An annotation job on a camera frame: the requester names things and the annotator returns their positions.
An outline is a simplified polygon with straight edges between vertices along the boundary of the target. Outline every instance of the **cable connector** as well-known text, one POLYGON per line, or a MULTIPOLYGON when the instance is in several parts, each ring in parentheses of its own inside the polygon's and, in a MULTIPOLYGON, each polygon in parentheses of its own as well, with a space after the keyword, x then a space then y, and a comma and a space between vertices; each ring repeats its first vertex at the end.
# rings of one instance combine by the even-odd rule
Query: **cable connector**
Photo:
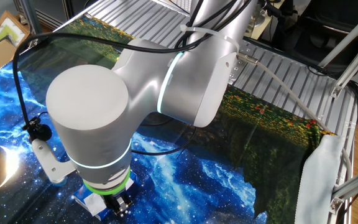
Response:
POLYGON ((238 53, 237 59, 242 60, 243 62, 247 62, 251 65, 256 65, 256 63, 258 63, 258 59, 251 57, 249 55, 243 54, 243 53, 238 53))

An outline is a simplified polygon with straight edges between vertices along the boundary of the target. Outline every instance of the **black chair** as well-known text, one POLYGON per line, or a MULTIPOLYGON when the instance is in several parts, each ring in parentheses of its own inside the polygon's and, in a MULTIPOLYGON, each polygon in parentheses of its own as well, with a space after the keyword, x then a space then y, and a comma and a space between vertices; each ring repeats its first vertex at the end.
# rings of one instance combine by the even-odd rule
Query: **black chair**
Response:
MULTIPOLYGON (((358 25, 358 0, 312 0, 293 27, 284 30, 284 21, 278 19, 272 46, 306 64, 318 65, 358 25)), ((345 70, 357 53, 358 36, 326 69, 345 70)))

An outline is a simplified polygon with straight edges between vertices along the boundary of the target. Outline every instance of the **white cloth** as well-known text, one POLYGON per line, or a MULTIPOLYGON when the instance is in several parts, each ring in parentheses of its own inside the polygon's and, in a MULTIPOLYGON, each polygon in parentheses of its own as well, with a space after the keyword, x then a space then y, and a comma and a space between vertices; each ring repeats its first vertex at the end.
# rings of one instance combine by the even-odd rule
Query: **white cloth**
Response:
POLYGON ((323 136, 303 166, 295 224, 327 223, 345 137, 323 136))

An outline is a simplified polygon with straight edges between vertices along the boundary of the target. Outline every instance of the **black cable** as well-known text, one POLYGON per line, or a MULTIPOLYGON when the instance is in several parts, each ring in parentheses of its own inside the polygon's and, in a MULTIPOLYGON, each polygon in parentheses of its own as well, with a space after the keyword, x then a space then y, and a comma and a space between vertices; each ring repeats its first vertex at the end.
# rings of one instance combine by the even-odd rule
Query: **black cable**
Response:
POLYGON ((209 16, 208 18, 206 18, 204 21, 200 22, 199 24, 197 24, 195 27, 203 27, 205 26, 205 24, 211 22, 213 19, 217 18, 220 14, 222 14, 223 12, 229 12, 228 9, 231 9, 231 7, 233 7, 233 5, 236 3, 237 0, 233 0, 229 3, 227 3, 224 7, 222 7, 218 12, 215 12, 214 14, 212 14, 212 16, 209 16))
POLYGON ((174 3, 172 0, 169 0, 172 4, 174 4, 176 7, 178 7, 180 10, 182 10, 183 12, 190 14, 188 11, 184 10, 182 7, 180 7, 178 4, 174 3))
MULTIPOLYGON (((187 26, 188 27, 192 27, 193 26, 193 23, 194 21, 196 20, 196 17, 197 17, 197 14, 198 12, 200 11, 200 8, 201 6, 203 5, 203 2, 204 0, 199 0, 197 2, 197 5, 192 13, 192 15, 190 16, 190 20, 189 22, 187 23, 187 26)), ((187 44, 187 38, 190 36, 189 32, 185 32, 185 34, 183 34, 183 37, 181 38, 182 39, 182 46, 186 46, 187 44)))
POLYGON ((159 122, 159 123, 142 123, 140 124, 139 126, 142 126, 142 127, 154 127, 154 126, 161 126, 161 125, 164 125, 164 124, 168 124, 169 122, 173 121, 174 119, 173 118, 169 118, 168 120, 164 121, 164 122, 159 122))
POLYGON ((343 211, 343 215, 341 216, 341 218, 339 219, 339 221, 336 222, 336 223, 340 223, 340 222, 343 220, 343 218, 345 217, 347 211, 349 211, 349 209, 350 209, 350 207, 352 206, 353 202, 354 202, 357 198, 358 198, 358 194, 355 195, 355 196, 352 198, 352 201, 348 204, 347 208, 343 211))
POLYGON ((91 0, 87 0, 84 4, 84 9, 86 9, 86 7, 88 6, 88 3, 90 2, 91 0))
POLYGON ((186 148, 190 142, 193 140, 193 138, 196 136, 196 132, 197 132, 197 128, 194 129, 193 134, 191 135, 190 139, 182 146, 176 148, 176 149, 172 149, 170 151, 166 151, 166 152, 144 152, 144 151, 138 151, 138 150, 132 150, 133 153, 138 153, 138 154, 142 154, 142 155, 146 155, 146 156, 163 156, 163 155, 168 155, 174 152, 178 152, 184 148, 186 148))
POLYGON ((40 118, 40 117, 41 117, 41 115, 43 115, 43 114, 47 114, 47 113, 48 113, 48 111, 41 112, 40 114, 38 114, 38 118, 40 118))
POLYGON ((91 37, 91 36, 85 36, 85 35, 79 35, 79 34, 65 34, 65 33, 44 33, 44 34, 38 34, 38 35, 32 35, 29 38, 27 38, 26 40, 24 40, 16 49, 15 54, 13 56, 13 60, 12 60, 12 70, 13 70, 13 77, 14 77, 14 81, 15 81, 15 85, 16 85, 16 90, 17 90, 17 94, 19 97, 19 101, 21 104, 21 109, 22 109, 22 113, 23 113, 23 119, 24 122, 26 124, 27 127, 30 127, 30 123, 29 123, 29 117, 27 115, 27 110, 25 108, 25 103, 24 103, 24 99, 23 99, 23 94, 22 94, 22 89, 20 86, 20 81, 19 81, 19 76, 18 76, 18 63, 19 63, 19 57, 20 57, 20 53, 23 52, 24 50, 26 50, 28 48, 28 45, 35 39, 43 39, 43 38, 70 38, 70 39, 80 39, 80 40, 89 40, 89 41, 93 41, 93 42, 98 42, 101 44, 106 44, 106 45, 112 45, 115 47, 121 47, 123 49, 129 49, 129 50, 135 50, 135 51, 139 51, 139 52, 147 52, 147 53, 155 53, 155 54, 168 54, 168 53, 174 53, 174 52, 181 52, 181 51, 185 51, 185 50, 191 50, 193 48, 195 48, 196 46, 198 46, 198 44, 200 44, 202 41, 206 40, 209 36, 204 37, 200 40, 197 40, 196 42, 193 42, 185 47, 180 47, 177 49, 150 49, 150 48, 145 48, 145 47, 136 47, 133 45, 127 45, 127 44, 122 44, 119 42, 115 42, 115 41, 111 41, 111 40, 105 40, 105 39, 100 39, 97 37, 91 37))
MULTIPOLYGON (((220 25, 218 25, 217 27, 215 27, 213 30, 214 31, 220 31, 221 29, 223 29, 224 27, 226 27, 229 23, 231 23, 250 3, 250 0, 248 0, 247 2, 245 2, 236 12, 233 12, 225 21, 223 21, 220 25)), ((186 39, 185 37, 186 34, 184 34, 177 42, 177 44, 175 45, 175 48, 178 49, 180 44, 183 43, 183 41, 186 39)), ((204 37, 202 37, 200 40, 203 40, 204 38, 208 38, 210 37, 211 34, 205 34, 204 37)))
MULTIPOLYGON (((308 70, 314 74, 314 75, 318 75, 318 76, 321 76, 321 77, 330 77, 330 78, 335 78, 337 77, 338 75, 342 74, 343 72, 329 72, 327 71, 325 68, 320 68, 320 67, 317 67, 315 65, 308 65, 307 66, 308 70)), ((358 83, 353 81, 353 80, 350 80, 347 85, 347 87, 349 87, 349 89, 353 92, 354 94, 354 98, 356 99, 356 102, 357 102, 357 121, 356 121, 356 124, 358 124, 358 83)))

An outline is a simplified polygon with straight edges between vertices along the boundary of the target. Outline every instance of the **cylindrical joint housing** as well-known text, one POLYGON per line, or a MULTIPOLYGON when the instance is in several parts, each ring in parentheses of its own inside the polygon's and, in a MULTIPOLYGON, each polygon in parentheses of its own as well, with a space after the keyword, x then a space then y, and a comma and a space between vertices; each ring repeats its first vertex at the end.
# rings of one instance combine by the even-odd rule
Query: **cylindrical joint housing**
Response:
MULTIPOLYGON (((124 131, 128 101, 122 78, 96 65, 70 68, 50 84, 49 115, 68 156, 87 182, 116 182, 121 178, 115 174, 129 167, 133 132, 124 131)), ((127 174, 119 173, 123 178, 127 174)))

